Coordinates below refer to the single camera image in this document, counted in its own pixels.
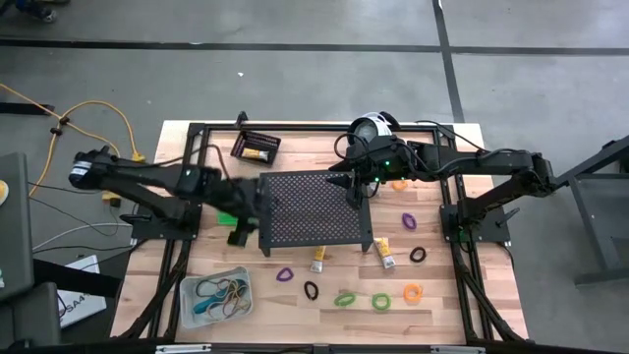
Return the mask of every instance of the black hair tie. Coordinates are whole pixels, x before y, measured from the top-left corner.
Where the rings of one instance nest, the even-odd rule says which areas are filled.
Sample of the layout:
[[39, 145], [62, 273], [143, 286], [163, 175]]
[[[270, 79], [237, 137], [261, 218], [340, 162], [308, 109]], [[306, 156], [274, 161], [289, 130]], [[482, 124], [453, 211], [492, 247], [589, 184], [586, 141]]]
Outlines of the black hair tie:
[[[311, 286], [314, 289], [314, 295], [308, 290], [308, 287]], [[306, 297], [309, 300], [314, 301], [318, 297], [318, 286], [311, 281], [307, 281], [304, 283], [304, 291], [306, 292]]]
[[[417, 258], [415, 258], [415, 254], [418, 251], [422, 251], [422, 256], [417, 259]], [[423, 262], [426, 259], [426, 249], [424, 247], [416, 247], [416, 248], [414, 248], [413, 251], [411, 251], [411, 257], [410, 258], [411, 258], [411, 262], [413, 262], [413, 263], [421, 263], [421, 262]]]

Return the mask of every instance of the concrete floor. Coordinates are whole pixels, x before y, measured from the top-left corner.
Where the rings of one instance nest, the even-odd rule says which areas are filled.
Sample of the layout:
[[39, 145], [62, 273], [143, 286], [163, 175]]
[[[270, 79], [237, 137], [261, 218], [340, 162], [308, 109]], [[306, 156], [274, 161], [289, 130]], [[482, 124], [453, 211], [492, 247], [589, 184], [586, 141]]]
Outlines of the concrete floor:
[[[627, 47], [623, 0], [442, 0], [451, 45]], [[76, 1], [45, 26], [15, 12], [0, 35], [238, 43], [439, 44], [429, 0]], [[629, 61], [609, 56], [454, 55], [467, 122], [482, 125], [489, 148], [543, 152], [556, 174], [629, 132]], [[387, 110], [402, 121], [452, 122], [441, 54], [280, 51], [140, 51], [0, 47], [0, 82], [57, 110], [108, 100], [136, 127], [139, 149], [153, 158], [166, 119], [351, 120]], [[0, 92], [0, 101], [16, 99]], [[129, 153], [112, 112], [86, 108], [77, 124]], [[22, 150], [38, 176], [52, 118], [3, 116], [0, 153]], [[100, 143], [69, 132], [46, 184], [68, 186], [72, 156]], [[99, 196], [40, 190], [37, 198], [88, 222], [108, 222]], [[629, 281], [576, 289], [575, 275], [598, 269], [567, 190], [514, 203], [509, 221], [516, 275], [532, 339], [539, 343], [628, 351]], [[125, 210], [130, 208], [126, 203]], [[33, 243], [76, 221], [31, 204]], [[104, 237], [91, 230], [58, 245], [114, 247], [129, 229]], [[67, 263], [77, 250], [43, 254]], [[114, 252], [102, 252], [103, 258]]]

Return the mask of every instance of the paper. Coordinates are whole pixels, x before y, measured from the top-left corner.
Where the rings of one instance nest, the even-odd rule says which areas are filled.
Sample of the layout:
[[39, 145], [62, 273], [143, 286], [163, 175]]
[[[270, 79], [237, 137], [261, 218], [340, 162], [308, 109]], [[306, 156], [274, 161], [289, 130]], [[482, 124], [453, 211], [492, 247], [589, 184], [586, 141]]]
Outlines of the paper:
[[[94, 273], [100, 273], [96, 255], [85, 257], [76, 262], [66, 265], [74, 269], [82, 269]], [[63, 300], [57, 301], [59, 304], [59, 316], [61, 317], [61, 327], [64, 328], [93, 314], [99, 313], [107, 308], [105, 298], [93, 296], [73, 291], [58, 290], [57, 294]], [[66, 313], [63, 313], [63, 304], [66, 305]]]

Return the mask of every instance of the perforated plate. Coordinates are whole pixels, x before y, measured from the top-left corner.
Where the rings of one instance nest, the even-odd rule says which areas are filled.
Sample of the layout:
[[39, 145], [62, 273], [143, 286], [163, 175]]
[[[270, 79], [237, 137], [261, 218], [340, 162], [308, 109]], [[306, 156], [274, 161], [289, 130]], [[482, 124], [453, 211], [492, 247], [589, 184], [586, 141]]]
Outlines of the perforated plate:
[[367, 199], [360, 210], [345, 201], [346, 190], [325, 181], [338, 172], [262, 173], [269, 196], [260, 221], [259, 247], [297, 247], [373, 242]]

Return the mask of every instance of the wooden tabletop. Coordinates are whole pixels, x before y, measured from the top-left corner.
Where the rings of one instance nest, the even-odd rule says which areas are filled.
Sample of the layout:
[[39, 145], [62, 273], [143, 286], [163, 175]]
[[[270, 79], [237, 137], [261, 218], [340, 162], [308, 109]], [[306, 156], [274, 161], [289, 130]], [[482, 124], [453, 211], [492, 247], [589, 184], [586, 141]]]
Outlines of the wooden tabletop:
[[[183, 154], [190, 121], [165, 121], [155, 161]], [[457, 133], [483, 145], [478, 124], [455, 124]], [[282, 139], [280, 152], [272, 168], [259, 167], [229, 156], [238, 132], [212, 132], [210, 141], [221, 150], [231, 176], [254, 177], [267, 171], [321, 170], [339, 158], [332, 150], [339, 133], [268, 132]], [[427, 133], [402, 133], [404, 140], [431, 143]], [[473, 150], [457, 139], [461, 150]], [[207, 163], [218, 166], [215, 152]], [[464, 178], [467, 194], [477, 196], [492, 188], [489, 176]], [[310, 272], [314, 247], [273, 249], [265, 258], [257, 247], [257, 233], [249, 237], [245, 249], [226, 244], [230, 227], [219, 226], [216, 211], [203, 207], [200, 234], [193, 243], [188, 276], [200, 276], [244, 266], [252, 278], [254, 309], [244, 318], [197, 329], [181, 325], [178, 341], [241, 343], [337, 343], [337, 344], [458, 344], [464, 342], [461, 313], [454, 280], [452, 256], [443, 241], [438, 217], [442, 204], [438, 183], [409, 181], [403, 192], [390, 184], [380, 186], [370, 200], [374, 237], [388, 237], [397, 266], [385, 270], [374, 249], [363, 254], [360, 245], [328, 246], [323, 273]], [[403, 228], [401, 215], [411, 212], [418, 221], [415, 231]], [[164, 242], [148, 241], [130, 258], [112, 335], [127, 329], [153, 296], [159, 275]], [[412, 264], [411, 250], [423, 246], [426, 260]], [[505, 251], [496, 245], [479, 244], [479, 258], [486, 294], [498, 312], [523, 337], [527, 336], [518, 289], [511, 263]], [[286, 283], [275, 280], [277, 272], [289, 266], [295, 277]], [[320, 294], [310, 301], [304, 282], [313, 281]], [[424, 297], [416, 305], [403, 298], [404, 286], [418, 283]], [[358, 295], [346, 309], [333, 304], [344, 292]], [[391, 308], [376, 312], [371, 297], [375, 293], [391, 296]], [[166, 327], [171, 295], [164, 302], [160, 332]], [[471, 300], [475, 329], [481, 335], [479, 311]]]

